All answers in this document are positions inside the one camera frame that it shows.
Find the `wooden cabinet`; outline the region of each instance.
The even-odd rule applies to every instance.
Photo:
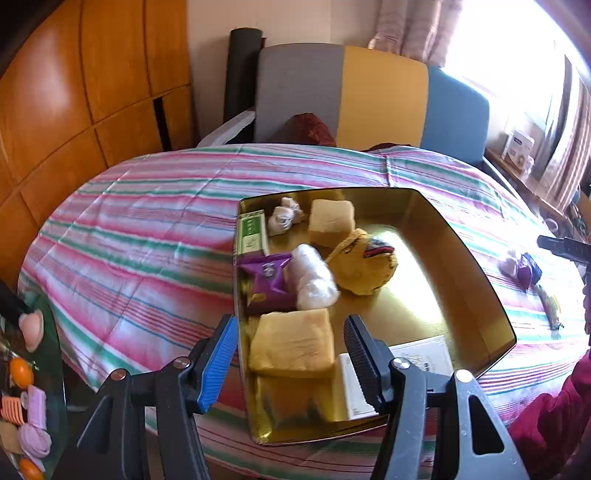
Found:
[[[187,0],[145,0],[145,19],[152,95],[189,84]]]
[[[195,145],[186,9],[64,0],[22,45],[0,78],[0,229],[14,232],[0,278],[14,285],[38,228],[84,182],[163,143]]]
[[[173,150],[195,146],[192,94],[191,86],[187,85],[162,97],[168,137]]]
[[[152,100],[144,100],[110,116],[96,126],[107,165],[162,151]]]
[[[37,229],[19,193],[0,206],[0,278],[12,287]]]
[[[0,79],[0,134],[17,181],[90,126],[80,69],[81,6],[80,0],[61,4]]]
[[[91,129],[52,153],[21,189],[37,225],[42,226],[70,193],[104,169],[105,161]]]
[[[82,67],[92,119],[150,96],[142,0],[85,0]]]

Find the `purple snack bag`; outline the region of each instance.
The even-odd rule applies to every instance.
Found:
[[[284,312],[296,307],[296,293],[287,285],[284,268],[291,253],[239,258],[239,268],[253,277],[246,298],[246,313]]]

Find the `plastic bag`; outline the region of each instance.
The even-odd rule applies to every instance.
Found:
[[[338,300],[340,292],[332,273],[314,247],[298,245],[291,253],[288,270],[297,291],[298,310],[323,309]]]

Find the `striped bed cover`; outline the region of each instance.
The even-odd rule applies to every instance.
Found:
[[[135,158],[97,176],[49,218],[22,267],[19,291],[48,295],[65,361],[94,389],[115,368],[160,369],[212,332],[232,306],[236,202],[286,190],[417,189],[447,219],[491,281],[517,346],[480,383],[509,423],[539,393],[560,389],[587,348],[582,281],[571,262],[535,246],[548,234],[526,205],[457,160],[410,147],[378,153],[299,145],[225,145]],[[535,294],[500,274],[508,248],[533,254],[558,294],[551,332]],[[269,478],[369,478],[382,430],[287,447],[253,443],[235,356],[219,402],[199,418],[206,455]],[[156,428],[155,415],[148,424]],[[421,474],[433,460],[427,429]]]

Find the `red cloth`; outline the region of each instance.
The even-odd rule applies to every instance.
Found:
[[[329,128],[313,113],[300,113],[292,117],[297,124],[293,143],[298,145],[321,145],[336,147],[336,141]]]
[[[558,396],[539,395],[509,426],[509,434],[532,480],[560,472],[591,419],[591,361],[578,361]]]

